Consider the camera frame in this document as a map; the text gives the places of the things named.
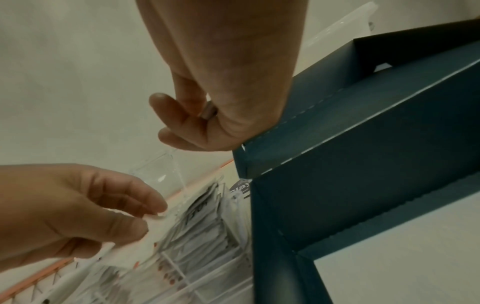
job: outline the person's left hand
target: person's left hand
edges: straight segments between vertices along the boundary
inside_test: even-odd
[[[132,216],[105,208],[121,210]],[[167,209],[140,179],[82,165],[0,166],[0,271],[50,257],[94,256],[141,239]]]

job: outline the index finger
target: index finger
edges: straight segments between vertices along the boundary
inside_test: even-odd
[[[126,195],[152,211],[164,212],[167,209],[163,196],[138,177],[99,168],[92,168],[83,176],[89,185],[87,196],[92,201],[104,194]]]

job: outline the box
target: box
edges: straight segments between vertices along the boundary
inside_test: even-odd
[[[294,77],[234,151],[257,304],[332,303],[315,260],[480,191],[479,79],[479,21],[355,39]]]

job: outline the cardboard box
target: cardboard box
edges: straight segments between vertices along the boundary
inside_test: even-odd
[[[315,259],[480,190],[479,79],[477,20],[356,39],[294,77],[279,124],[234,151],[256,303],[332,303]]]

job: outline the hand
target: hand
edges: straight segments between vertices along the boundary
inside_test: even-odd
[[[132,216],[106,210],[121,210]],[[165,211],[140,179],[81,165],[0,166],[0,271],[49,257],[92,257],[141,239]]]
[[[154,94],[160,140],[184,150],[232,150],[280,119],[307,0],[137,0],[170,66],[176,100]],[[199,118],[206,93],[218,108]]]

